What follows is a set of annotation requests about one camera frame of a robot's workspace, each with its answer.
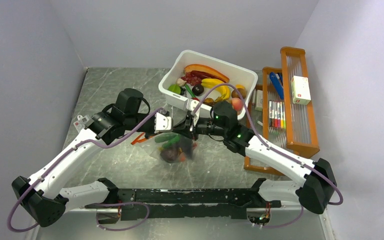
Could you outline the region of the clear zip top bag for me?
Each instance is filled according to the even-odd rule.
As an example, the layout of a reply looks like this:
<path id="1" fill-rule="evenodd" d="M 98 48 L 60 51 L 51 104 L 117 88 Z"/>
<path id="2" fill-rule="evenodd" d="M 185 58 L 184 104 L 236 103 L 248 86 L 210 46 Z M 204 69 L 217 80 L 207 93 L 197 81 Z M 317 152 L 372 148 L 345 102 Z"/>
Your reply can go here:
<path id="1" fill-rule="evenodd" d="M 150 157 L 168 164 L 192 160 L 198 147 L 194 140 L 173 132 L 158 133 L 149 138 L 141 133 L 130 144 L 143 149 Z"/>

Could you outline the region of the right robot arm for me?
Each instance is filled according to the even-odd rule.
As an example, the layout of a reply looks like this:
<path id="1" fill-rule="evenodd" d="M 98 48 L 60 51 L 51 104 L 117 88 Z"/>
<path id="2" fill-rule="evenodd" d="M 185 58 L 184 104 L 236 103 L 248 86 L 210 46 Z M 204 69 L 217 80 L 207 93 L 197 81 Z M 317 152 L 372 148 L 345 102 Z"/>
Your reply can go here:
<path id="1" fill-rule="evenodd" d="M 291 179 L 290 184 L 268 183 L 250 193 L 250 202 L 262 207 L 268 201 L 297 202 L 314 214 L 322 214 L 337 191 L 331 164 L 298 156 L 263 138 L 239 123 L 237 113 L 227 102 L 212 108 L 211 117 L 199 117 L 187 112 L 185 118 L 174 125 L 173 132 L 197 140 L 199 135 L 222 137 L 228 150 L 244 157 L 261 161 Z"/>

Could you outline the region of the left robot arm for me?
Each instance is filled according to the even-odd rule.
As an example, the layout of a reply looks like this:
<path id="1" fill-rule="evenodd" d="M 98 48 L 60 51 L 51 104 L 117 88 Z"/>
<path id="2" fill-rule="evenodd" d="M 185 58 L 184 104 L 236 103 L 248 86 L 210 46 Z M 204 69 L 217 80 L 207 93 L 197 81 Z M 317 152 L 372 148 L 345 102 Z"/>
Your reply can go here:
<path id="1" fill-rule="evenodd" d="M 29 177 L 19 176 L 11 184 L 16 206 L 22 206 L 37 226 L 48 227 L 63 214 L 87 205 L 112 208 L 119 203 L 119 190 L 106 178 L 90 184 L 65 188 L 65 184 L 88 159 L 103 149 L 125 141 L 135 132 L 151 136 L 171 130 L 173 121 L 163 108 L 139 111 L 143 94 L 133 88 L 122 90 L 115 103 L 88 120 L 77 137 L 50 163 Z"/>

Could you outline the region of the dark green toy cucumber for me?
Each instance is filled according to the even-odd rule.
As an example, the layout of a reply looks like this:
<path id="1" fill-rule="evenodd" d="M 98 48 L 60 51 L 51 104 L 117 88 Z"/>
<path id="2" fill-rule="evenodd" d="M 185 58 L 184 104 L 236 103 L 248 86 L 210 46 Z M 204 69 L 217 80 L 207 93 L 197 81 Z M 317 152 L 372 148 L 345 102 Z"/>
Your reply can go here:
<path id="1" fill-rule="evenodd" d="M 156 135 L 153 139 L 154 142 L 159 144 L 159 143 L 164 143 L 167 141 L 170 141 L 178 136 L 177 133 L 161 133 L 159 135 Z"/>

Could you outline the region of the green toy chili pepper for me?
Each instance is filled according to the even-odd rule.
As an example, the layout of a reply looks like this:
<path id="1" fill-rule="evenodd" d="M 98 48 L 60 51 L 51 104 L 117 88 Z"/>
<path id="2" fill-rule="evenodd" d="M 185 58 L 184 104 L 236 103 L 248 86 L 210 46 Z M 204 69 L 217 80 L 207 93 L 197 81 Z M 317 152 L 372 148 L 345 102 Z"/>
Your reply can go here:
<path id="1" fill-rule="evenodd" d="M 167 142 L 165 142 L 162 146 L 161 146 L 161 149 L 164 150 L 164 149 L 167 149 L 167 148 L 173 148 L 173 147 L 176 147 L 178 144 L 179 144 L 179 139 L 178 138 L 172 138 L 170 140 L 168 140 Z"/>

